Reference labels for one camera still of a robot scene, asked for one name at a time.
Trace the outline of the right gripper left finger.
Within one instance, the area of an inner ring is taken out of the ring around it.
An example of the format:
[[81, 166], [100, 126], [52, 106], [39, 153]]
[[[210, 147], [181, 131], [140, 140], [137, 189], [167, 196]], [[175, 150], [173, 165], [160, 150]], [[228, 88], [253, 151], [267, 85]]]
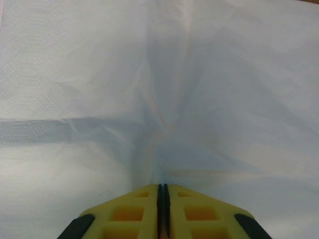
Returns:
[[162, 186], [150, 184], [83, 211], [57, 239], [160, 239]]

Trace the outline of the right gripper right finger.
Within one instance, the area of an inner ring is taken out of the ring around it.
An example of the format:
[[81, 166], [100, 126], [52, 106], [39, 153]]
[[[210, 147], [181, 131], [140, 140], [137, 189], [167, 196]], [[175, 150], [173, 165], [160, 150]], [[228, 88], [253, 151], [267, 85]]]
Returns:
[[167, 239], [271, 239], [246, 210], [179, 185], [163, 186]]

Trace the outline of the white paper napkin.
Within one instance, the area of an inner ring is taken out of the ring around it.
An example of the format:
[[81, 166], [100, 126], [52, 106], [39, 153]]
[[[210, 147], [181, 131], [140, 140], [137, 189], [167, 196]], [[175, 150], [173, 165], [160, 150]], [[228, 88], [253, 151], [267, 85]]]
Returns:
[[151, 183], [319, 239], [319, 4], [0, 0], [0, 239]]

